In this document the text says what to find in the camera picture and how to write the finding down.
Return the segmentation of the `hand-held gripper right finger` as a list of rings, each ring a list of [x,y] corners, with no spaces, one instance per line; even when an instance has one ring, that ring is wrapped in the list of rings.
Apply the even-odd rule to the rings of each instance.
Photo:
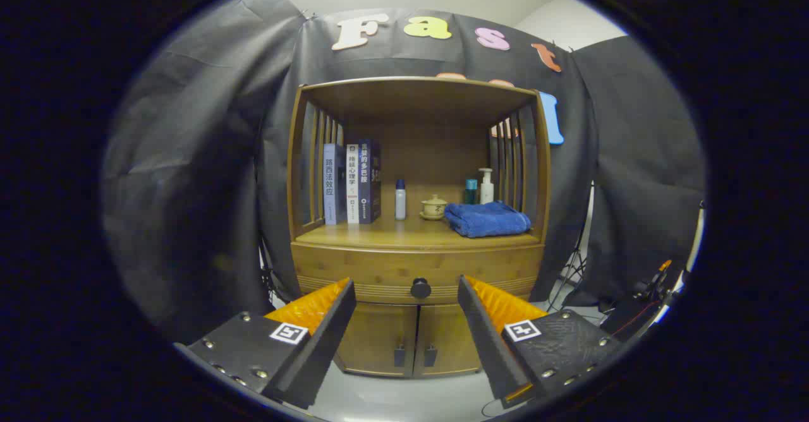
[[[494,397],[543,404],[612,364],[623,342],[570,310],[547,313],[463,275],[458,302]]]

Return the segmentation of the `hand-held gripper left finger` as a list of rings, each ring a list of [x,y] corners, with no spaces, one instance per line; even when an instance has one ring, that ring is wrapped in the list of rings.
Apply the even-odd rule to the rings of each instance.
[[[356,308],[349,277],[261,315],[241,311],[176,349],[219,379],[300,409],[315,404]]]

